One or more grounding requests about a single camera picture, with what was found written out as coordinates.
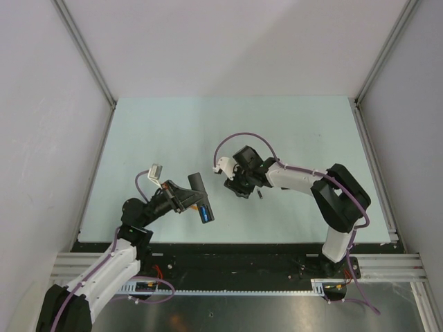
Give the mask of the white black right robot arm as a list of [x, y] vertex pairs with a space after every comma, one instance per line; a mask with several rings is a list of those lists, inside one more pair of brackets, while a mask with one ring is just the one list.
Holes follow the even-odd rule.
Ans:
[[343, 271], [356, 231], [370, 223], [367, 208], [371, 198], [341, 164], [324, 172], [303, 169], [285, 165], [276, 156], [264, 160], [247, 145], [233, 157], [215, 161], [213, 171], [225, 174], [224, 186], [240, 198], [247, 199], [260, 187], [293, 190], [313, 197], [328, 225], [326, 240], [316, 258], [301, 259], [299, 264], [321, 277], [336, 277]]

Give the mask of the black remote control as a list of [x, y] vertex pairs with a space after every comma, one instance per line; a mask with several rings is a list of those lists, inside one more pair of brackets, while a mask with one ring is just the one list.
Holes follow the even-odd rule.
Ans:
[[208, 199], [208, 194], [204, 186], [201, 174], [199, 172], [188, 176], [188, 181], [191, 189], [197, 191], [202, 195], [202, 198], [196, 203], [197, 209], [203, 224], [214, 221], [214, 214]]

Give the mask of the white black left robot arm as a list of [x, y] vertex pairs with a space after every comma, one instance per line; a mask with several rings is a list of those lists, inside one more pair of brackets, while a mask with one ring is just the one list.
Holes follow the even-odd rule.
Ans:
[[191, 174], [188, 180], [188, 189], [171, 180], [162, 183], [148, 202], [126, 200], [122, 224], [102, 256], [67, 285], [54, 284], [46, 291], [37, 331], [90, 331], [101, 310], [126, 282], [152, 271], [153, 233], [146, 226], [155, 220], [168, 212], [182, 213], [196, 205], [201, 220], [212, 221], [214, 217], [200, 175]]

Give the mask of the blue battery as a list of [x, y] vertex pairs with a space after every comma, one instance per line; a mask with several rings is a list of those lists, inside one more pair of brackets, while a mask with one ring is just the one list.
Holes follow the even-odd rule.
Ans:
[[208, 211], [208, 209], [205, 206], [202, 206], [200, 208], [200, 212], [203, 223], [207, 223], [213, 220], [211, 213]]

